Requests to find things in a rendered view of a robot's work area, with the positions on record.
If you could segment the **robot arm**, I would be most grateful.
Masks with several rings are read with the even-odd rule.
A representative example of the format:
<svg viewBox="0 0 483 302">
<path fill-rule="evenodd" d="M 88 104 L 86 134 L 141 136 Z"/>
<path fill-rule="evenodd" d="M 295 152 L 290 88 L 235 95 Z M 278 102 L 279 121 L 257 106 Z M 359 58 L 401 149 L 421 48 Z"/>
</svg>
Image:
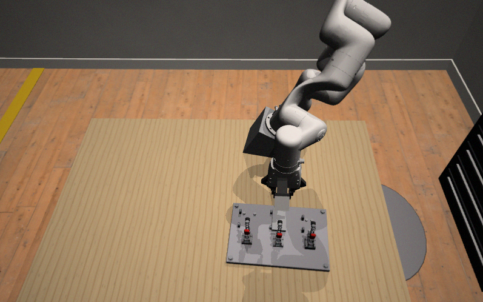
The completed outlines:
<svg viewBox="0 0 483 302">
<path fill-rule="evenodd" d="M 292 173 L 304 164 L 301 150 L 323 139 L 327 131 L 325 122 L 308 113 L 311 99 L 339 104 L 362 78 L 375 39 L 390 27 L 390 18 L 364 0 L 334 1 L 319 34 L 327 44 L 316 64 L 319 71 L 304 70 L 288 97 L 265 119 L 275 136 L 276 170 Z"/>
</svg>

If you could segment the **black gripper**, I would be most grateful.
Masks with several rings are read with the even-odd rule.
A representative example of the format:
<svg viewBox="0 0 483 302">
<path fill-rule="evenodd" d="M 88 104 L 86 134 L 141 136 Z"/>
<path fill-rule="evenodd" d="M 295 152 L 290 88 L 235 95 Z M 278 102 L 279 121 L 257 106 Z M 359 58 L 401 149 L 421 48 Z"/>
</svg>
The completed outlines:
<svg viewBox="0 0 483 302">
<path fill-rule="evenodd" d="M 289 188 L 288 193 L 290 194 L 291 199 L 291 196 L 293 196 L 295 190 L 306 186 L 306 182 L 301 177 L 301 170 L 302 168 L 300 164 L 299 167 L 292 173 L 279 172 L 275 169 L 272 158 L 268 167 L 268 175 L 261 179 L 261 183 L 271 189 L 271 194 L 273 195 L 273 198 L 275 198 L 278 178 L 287 178 L 287 188 Z"/>
</svg>

